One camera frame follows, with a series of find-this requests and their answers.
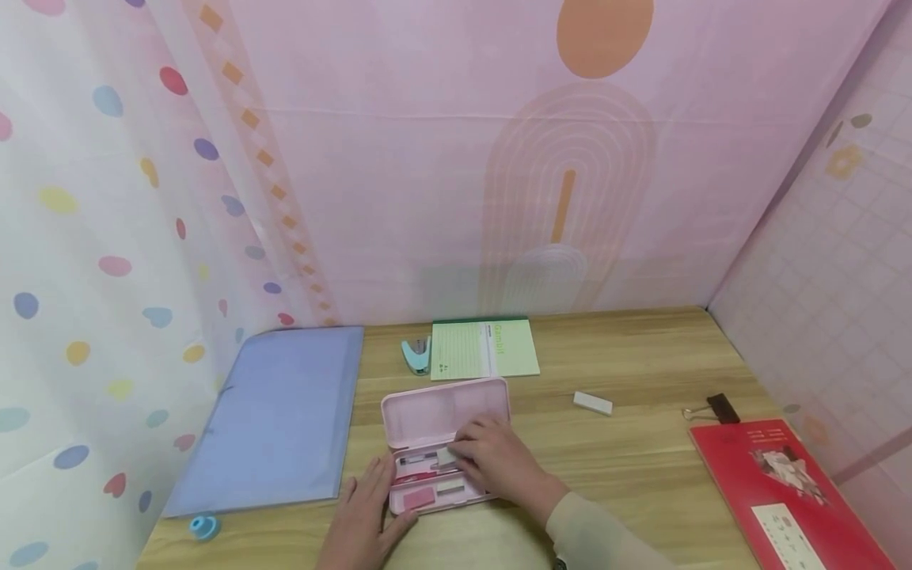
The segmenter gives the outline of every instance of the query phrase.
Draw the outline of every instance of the pink fabric wall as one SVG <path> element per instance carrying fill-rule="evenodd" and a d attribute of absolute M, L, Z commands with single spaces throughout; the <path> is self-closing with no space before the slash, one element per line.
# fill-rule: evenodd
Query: pink fabric wall
<path fill-rule="evenodd" d="M 902 4 L 710 310 L 875 537 L 912 568 L 912 14 Z"/>
<path fill-rule="evenodd" d="M 886 4 L 150 8 L 312 326 L 707 304 Z"/>

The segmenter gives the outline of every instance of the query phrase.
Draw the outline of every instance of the green notebook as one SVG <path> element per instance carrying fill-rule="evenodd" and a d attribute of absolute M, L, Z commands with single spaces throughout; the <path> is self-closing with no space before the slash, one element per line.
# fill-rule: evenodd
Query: green notebook
<path fill-rule="evenodd" d="M 434 323 L 430 379 L 464 380 L 541 373 L 529 319 Z"/>

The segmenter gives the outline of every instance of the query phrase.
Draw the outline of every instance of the person's left hand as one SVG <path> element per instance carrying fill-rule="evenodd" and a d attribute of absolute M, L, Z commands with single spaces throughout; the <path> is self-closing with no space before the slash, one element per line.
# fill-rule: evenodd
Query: person's left hand
<path fill-rule="evenodd" d="M 383 505 L 396 466 L 387 454 L 375 457 L 356 480 L 342 485 L 336 516 L 317 558 L 316 570 L 379 570 L 389 552 L 418 521 L 418 514 L 401 514 L 383 530 Z"/>

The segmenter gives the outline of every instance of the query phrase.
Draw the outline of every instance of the desk surface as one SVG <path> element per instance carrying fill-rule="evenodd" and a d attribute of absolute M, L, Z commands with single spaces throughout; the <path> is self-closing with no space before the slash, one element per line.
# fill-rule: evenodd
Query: desk surface
<path fill-rule="evenodd" d="M 779 410 L 712 318 L 696 307 L 546 316 L 532 330 L 542 375 L 508 381 L 513 427 L 544 468 L 681 567 L 757 568 L 680 409 L 724 391 L 744 420 Z M 429 333 L 429 325 L 366 330 L 346 476 L 386 449 L 380 400 L 428 386 L 409 373 L 399 342 Z M 612 400 L 613 417 L 573 406 L 577 390 Z M 226 514 L 208 544 L 192 540 L 185 520 L 161 520 L 137 568 L 310 570 L 333 506 Z M 551 561 L 547 536 L 494 501 L 422 517 L 387 568 L 545 570 Z"/>

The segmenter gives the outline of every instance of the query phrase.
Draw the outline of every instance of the pink pencil case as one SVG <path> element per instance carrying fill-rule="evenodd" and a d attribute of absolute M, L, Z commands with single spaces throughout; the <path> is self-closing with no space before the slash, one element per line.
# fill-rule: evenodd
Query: pink pencil case
<path fill-rule="evenodd" d="M 455 466 L 440 465 L 437 453 L 478 414 L 510 421 L 510 394 L 503 378 L 482 378 L 390 394 L 380 402 L 387 444 L 396 462 L 389 510 L 436 513 L 490 501 Z"/>

